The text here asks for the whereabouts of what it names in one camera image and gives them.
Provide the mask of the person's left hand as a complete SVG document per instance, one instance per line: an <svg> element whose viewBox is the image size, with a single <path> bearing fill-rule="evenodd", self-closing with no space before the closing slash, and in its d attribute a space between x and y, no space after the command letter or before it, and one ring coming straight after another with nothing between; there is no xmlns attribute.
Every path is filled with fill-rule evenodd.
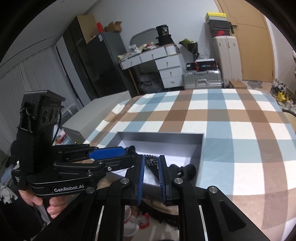
<svg viewBox="0 0 296 241"><path fill-rule="evenodd" d="M20 196L22 199L29 204L30 206L33 206L34 204L37 206L40 206L43 204L43 199L40 197L37 197L32 190L27 189L25 191L19 190ZM67 196L59 196L59 197L52 197L49 200L49 207L47 208L48 214L54 219L58 214L60 214L68 203L68 197Z"/></svg>

